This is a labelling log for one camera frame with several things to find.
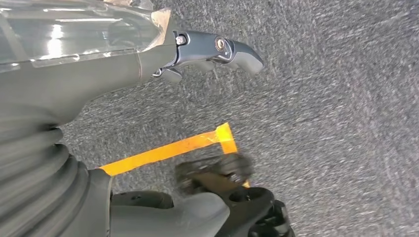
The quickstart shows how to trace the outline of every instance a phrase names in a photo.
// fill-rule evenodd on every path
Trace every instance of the gray carpet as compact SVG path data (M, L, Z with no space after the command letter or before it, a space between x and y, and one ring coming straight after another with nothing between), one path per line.
M256 77L189 69L98 98L64 127L94 168L230 122L300 236L419 236L419 1L160 0L186 29L260 52ZM173 193L191 152L118 176Z

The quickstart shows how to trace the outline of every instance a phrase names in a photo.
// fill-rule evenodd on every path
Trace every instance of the screw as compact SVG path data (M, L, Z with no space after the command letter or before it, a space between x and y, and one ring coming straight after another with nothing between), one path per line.
M186 37L185 36L182 36L182 35L177 36L175 38L175 40L176 40L176 44L177 45L181 45L181 44L185 44L186 43Z
M225 49L225 41L223 37L217 37L215 38L215 48L222 52Z

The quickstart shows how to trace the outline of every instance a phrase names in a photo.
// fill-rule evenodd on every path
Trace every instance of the transparent plastic cover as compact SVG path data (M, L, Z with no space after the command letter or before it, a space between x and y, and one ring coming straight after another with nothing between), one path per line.
M163 44L169 18L98 0L0 0L0 72L142 52Z

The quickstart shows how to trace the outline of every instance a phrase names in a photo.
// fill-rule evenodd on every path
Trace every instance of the black wheel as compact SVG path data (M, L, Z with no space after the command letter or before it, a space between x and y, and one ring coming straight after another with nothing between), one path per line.
M268 214L250 229L249 237L295 237L288 219L287 209L275 200Z

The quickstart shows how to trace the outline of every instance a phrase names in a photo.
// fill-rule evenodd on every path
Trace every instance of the yellow tape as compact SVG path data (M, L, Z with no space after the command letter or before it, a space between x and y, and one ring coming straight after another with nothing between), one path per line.
M225 154L236 153L238 151L236 143L234 142L230 125L225 123L217 127L215 131L206 132L174 143L170 143L165 146L158 147L153 150L104 165L100 168L103 169L107 174L115 176L145 164L150 164L175 157L199 148L210 146L218 142L221 144ZM247 181L243 184L243 186L248 188L250 187L250 184Z
M230 129L230 125L228 123L225 123L215 130L217 137L220 141L221 147L223 149L224 154L228 153L236 153L237 146L234 142L233 134Z

